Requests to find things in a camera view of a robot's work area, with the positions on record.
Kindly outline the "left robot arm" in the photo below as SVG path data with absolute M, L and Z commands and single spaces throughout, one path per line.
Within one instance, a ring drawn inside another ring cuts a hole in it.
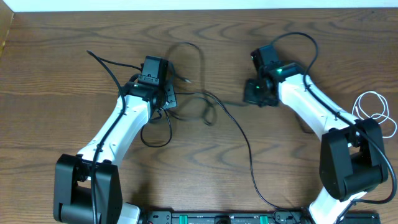
M 138 223 L 141 210 L 124 202 L 119 167 L 155 112 L 177 105 L 169 61 L 147 56 L 124 85 L 116 82 L 113 112 L 95 137 L 55 165 L 53 217 L 61 223 Z

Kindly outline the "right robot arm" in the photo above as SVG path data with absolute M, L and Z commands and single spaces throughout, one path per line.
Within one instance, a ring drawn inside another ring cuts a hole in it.
M 296 62 L 279 59 L 272 45 L 251 52 L 257 77 L 246 81 L 244 102 L 284 104 L 321 141 L 321 192 L 302 216 L 304 223 L 379 223 L 376 213 L 349 213 L 388 179 L 382 132 L 372 118 L 359 119 L 329 99 Z

